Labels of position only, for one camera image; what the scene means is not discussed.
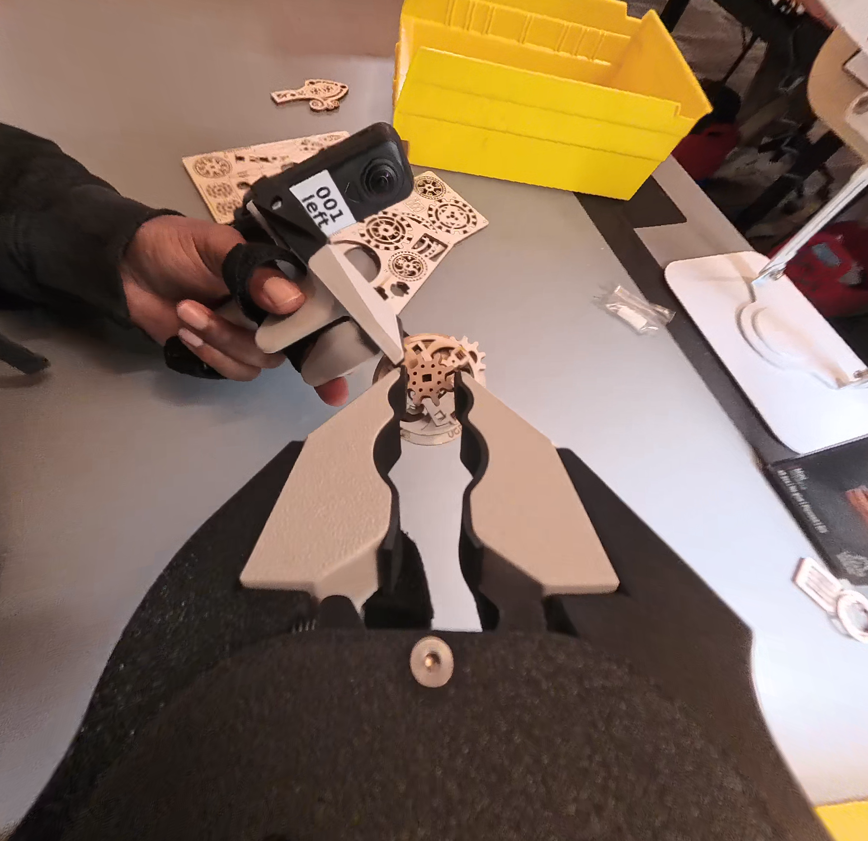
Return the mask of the red floor item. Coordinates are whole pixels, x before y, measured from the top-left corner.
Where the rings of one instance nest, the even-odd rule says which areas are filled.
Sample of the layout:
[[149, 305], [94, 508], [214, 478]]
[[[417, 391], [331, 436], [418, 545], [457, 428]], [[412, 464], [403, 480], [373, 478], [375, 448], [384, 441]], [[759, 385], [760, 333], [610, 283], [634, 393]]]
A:
[[786, 273], [824, 317], [866, 313], [866, 226], [842, 221], [824, 228], [796, 253]]

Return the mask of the white stand base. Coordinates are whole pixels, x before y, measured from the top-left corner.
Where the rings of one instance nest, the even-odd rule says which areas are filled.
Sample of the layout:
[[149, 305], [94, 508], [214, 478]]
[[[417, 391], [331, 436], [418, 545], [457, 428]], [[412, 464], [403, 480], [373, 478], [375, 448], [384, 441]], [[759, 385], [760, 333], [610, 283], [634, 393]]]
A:
[[816, 232], [866, 188], [863, 165], [772, 258], [677, 260], [669, 288], [772, 434], [804, 455], [866, 437], [866, 367], [786, 275]]

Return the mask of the wooden key-shaped piece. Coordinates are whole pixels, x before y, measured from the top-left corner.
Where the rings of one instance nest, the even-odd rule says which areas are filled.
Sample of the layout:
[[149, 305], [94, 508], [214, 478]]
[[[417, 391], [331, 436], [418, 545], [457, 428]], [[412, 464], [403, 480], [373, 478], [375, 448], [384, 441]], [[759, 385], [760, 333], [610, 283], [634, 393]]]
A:
[[349, 86], [329, 79], [307, 79], [301, 87], [275, 90], [269, 97], [275, 106], [306, 103], [314, 113], [338, 111]]

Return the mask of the yellow plastic bin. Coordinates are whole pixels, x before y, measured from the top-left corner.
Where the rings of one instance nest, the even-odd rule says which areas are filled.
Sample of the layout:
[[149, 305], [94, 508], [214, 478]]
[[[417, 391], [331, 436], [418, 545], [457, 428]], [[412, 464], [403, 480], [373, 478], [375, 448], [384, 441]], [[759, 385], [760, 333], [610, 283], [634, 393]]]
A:
[[393, 125], [414, 165], [629, 199], [712, 110], [657, 12], [404, 0]]

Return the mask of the pale wooden board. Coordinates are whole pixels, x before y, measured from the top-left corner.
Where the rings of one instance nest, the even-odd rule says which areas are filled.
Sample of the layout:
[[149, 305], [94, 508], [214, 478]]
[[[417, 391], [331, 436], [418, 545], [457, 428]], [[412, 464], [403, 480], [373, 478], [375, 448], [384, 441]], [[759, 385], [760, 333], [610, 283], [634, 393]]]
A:
[[812, 65], [807, 95], [817, 118], [840, 138], [861, 165], [865, 165], [867, 142], [845, 119], [852, 102], [866, 93], [866, 87], [844, 70], [844, 64], [858, 50], [842, 28], [835, 28]]

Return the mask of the grey desk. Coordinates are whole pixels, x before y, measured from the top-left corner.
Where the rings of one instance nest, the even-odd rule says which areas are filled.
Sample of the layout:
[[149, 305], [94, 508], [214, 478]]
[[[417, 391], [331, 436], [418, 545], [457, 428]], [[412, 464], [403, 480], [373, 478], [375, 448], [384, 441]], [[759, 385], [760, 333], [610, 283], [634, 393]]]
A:
[[[124, 195], [192, 217], [186, 154], [390, 117], [402, 0], [2, 0], [2, 120], [56, 141]], [[338, 111], [275, 106], [307, 79]], [[406, 308], [466, 335], [510, 408], [573, 450], [754, 630], [754, 681], [814, 803], [866, 798], [866, 646], [795, 586], [813, 550], [675, 335], [636, 336], [594, 299], [659, 261], [742, 249], [677, 163], [680, 225], [603, 238], [609, 200], [446, 174], [489, 219]], [[66, 752], [124, 626], [189, 537], [291, 440], [329, 418], [290, 368], [252, 383], [38, 315], [2, 331], [47, 356], [2, 370], [2, 830]]]

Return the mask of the small wooden cutout piece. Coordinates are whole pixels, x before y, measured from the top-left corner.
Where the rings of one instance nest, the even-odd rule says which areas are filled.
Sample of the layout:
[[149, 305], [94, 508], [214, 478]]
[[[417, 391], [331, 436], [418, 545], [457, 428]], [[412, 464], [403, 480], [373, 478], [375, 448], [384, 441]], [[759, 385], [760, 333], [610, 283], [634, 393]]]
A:
[[802, 558], [793, 574], [793, 584], [820, 608], [842, 634], [867, 643], [867, 597], [846, 586], [811, 558]]

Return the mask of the person's left forearm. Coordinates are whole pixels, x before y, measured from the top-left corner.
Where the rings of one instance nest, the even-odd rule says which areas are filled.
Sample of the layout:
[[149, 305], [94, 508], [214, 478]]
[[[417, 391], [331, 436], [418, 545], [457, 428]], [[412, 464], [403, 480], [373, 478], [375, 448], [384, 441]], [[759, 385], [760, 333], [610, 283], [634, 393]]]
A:
[[138, 229], [176, 215], [119, 194], [53, 141], [1, 125], [1, 305], [130, 326], [120, 265]]

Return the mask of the small clear plastic bag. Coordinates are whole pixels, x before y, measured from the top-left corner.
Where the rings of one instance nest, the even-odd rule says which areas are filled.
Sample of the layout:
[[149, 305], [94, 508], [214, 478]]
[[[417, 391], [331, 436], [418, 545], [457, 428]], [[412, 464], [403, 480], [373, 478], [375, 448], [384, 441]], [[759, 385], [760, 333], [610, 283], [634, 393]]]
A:
[[594, 302], [602, 311], [642, 336], [664, 330], [675, 318], [674, 311], [648, 302], [643, 296], [630, 292], [620, 284], [601, 293]]

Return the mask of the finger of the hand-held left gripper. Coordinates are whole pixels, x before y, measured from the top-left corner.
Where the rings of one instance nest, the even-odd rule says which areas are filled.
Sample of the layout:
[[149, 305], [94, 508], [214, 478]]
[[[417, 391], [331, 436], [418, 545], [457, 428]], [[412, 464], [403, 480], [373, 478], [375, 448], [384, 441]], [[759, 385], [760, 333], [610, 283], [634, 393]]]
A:
[[399, 366], [404, 362], [404, 334], [396, 312], [346, 258], [340, 247], [326, 243], [311, 257], [308, 271], [337, 299], [364, 336], [393, 365]]

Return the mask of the wooden puzzle part sheet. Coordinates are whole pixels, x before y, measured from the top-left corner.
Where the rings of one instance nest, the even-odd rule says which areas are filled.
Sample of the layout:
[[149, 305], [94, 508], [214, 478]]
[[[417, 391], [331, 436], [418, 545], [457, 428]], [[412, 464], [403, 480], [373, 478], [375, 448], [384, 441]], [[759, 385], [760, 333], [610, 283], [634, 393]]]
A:
[[433, 172], [419, 174], [404, 201], [337, 232], [331, 242], [377, 261], [374, 290], [400, 312], [458, 243], [488, 220]]
[[187, 156], [182, 164], [213, 220], [231, 225], [244, 195], [262, 177], [271, 177], [343, 141], [349, 132], [327, 132], [285, 141]]

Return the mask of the person's left hand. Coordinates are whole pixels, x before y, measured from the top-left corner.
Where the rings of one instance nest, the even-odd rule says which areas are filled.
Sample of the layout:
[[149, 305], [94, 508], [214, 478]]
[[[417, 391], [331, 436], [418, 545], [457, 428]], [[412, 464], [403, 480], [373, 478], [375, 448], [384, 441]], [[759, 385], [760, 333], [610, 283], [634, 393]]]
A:
[[160, 344], [179, 339], [224, 378], [249, 382], [284, 361], [266, 354], [255, 335], [221, 316], [228, 298], [222, 279], [226, 255], [243, 242], [230, 226], [165, 215], [137, 231], [120, 266], [132, 322]]

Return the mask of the yellow plastic item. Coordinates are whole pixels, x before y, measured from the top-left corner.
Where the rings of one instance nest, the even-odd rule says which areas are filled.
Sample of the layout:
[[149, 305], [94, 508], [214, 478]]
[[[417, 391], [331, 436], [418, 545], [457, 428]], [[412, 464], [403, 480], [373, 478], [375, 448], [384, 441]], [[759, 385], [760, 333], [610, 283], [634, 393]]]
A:
[[834, 840], [867, 840], [867, 800], [830, 803], [815, 808], [829, 835]]

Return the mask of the table with black legs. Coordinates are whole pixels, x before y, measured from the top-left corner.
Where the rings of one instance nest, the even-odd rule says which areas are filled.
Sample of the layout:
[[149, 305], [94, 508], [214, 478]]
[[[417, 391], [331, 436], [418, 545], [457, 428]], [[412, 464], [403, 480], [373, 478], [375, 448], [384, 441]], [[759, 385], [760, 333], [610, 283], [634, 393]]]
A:
[[[667, 0], [660, 19], [673, 31], [690, 0]], [[837, 22], [818, 0], [712, 0], [781, 60], [808, 70]]]

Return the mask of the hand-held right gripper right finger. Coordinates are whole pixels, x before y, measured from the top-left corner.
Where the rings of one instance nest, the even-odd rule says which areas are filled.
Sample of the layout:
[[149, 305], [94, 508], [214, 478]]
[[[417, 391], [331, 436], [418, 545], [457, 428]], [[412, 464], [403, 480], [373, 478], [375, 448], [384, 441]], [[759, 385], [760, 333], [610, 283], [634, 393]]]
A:
[[544, 618], [548, 601], [620, 585], [556, 446], [464, 371], [459, 563], [481, 618]]

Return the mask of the wooden gear model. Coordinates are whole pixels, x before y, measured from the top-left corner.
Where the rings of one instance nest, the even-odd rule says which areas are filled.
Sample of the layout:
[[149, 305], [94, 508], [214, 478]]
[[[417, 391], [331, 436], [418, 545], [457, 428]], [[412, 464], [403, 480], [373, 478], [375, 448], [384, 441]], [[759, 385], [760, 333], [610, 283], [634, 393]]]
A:
[[402, 439], [419, 446], [456, 441], [462, 433], [455, 406], [454, 378], [463, 371], [485, 384], [485, 353], [467, 337], [417, 334], [405, 338], [406, 411]]

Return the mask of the red bag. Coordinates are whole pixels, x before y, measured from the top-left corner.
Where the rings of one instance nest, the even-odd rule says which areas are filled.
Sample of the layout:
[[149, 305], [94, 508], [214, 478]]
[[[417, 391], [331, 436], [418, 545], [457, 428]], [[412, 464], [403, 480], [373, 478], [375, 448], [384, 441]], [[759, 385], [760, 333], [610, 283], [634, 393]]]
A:
[[672, 152], [674, 160], [698, 184], [715, 174], [739, 144], [737, 125], [716, 122], [692, 130]]

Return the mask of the black puzzle package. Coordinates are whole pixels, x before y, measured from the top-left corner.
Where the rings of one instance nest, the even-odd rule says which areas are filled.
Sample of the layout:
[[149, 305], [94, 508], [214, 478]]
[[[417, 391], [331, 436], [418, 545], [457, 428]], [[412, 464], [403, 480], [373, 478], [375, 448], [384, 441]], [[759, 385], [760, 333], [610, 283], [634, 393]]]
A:
[[867, 585], [867, 440], [765, 466], [765, 474], [829, 571]]

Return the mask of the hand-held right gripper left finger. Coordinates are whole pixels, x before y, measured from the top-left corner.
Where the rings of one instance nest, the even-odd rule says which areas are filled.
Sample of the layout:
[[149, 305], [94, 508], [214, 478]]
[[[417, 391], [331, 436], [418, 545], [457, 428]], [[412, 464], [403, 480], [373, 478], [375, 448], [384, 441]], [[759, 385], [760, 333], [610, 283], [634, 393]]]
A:
[[304, 594], [316, 607], [340, 598], [360, 618], [377, 617], [371, 600], [395, 598], [411, 559], [390, 478], [406, 393], [406, 370], [392, 369], [299, 445], [241, 586]]

